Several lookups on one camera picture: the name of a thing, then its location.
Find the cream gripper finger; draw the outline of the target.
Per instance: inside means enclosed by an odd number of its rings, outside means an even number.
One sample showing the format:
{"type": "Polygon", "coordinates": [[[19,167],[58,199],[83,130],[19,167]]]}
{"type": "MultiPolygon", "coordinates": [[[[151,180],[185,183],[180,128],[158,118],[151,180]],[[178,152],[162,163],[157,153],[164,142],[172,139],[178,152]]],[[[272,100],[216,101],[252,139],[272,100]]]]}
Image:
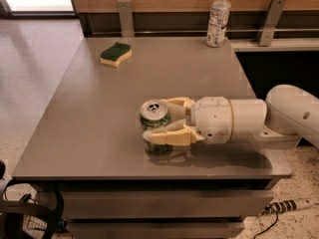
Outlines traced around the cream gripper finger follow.
{"type": "Polygon", "coordinates": [[[162,99],[162,101],[167,105],[173,120],[185,119],[194,105],[194,100],[188,97],[162,99]]]}
{"type": "Polygon", "coordinates": [[[179,119],[166,126],[148,129],[143,133],[143,138],[152,144],[173,146],[187,146],[204,140],[194,126],[186,124],[185,119],[179,119]]]}

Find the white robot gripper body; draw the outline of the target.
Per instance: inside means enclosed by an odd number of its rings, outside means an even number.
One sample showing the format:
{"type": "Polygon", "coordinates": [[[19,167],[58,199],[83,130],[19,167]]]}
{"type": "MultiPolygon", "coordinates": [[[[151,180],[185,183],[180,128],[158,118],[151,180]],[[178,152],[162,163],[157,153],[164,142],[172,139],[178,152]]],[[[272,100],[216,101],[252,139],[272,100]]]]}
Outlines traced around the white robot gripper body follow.
{"type": "Polygon", "coordinates": [[[228,100],[205,97],[190,109],[190,124],[206,144],[226,143],[235,136],[259,135],[267,105],[263,100],[228,100]]]}

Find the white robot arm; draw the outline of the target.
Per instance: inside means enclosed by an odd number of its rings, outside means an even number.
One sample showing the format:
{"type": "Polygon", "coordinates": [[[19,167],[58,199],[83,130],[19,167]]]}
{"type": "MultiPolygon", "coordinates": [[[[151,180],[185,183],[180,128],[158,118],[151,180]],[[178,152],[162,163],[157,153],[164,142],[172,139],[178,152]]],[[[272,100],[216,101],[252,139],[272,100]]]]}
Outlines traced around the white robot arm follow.
{"type": "Polygon", "coordinates": [[[198,142],[251,142],[266,148],[290,148],[304,138],[319,145],[319,100],[290,85],[272,88],[265,100],[149,100],[141,106],[140,120],[150,152],[198,142]]]}

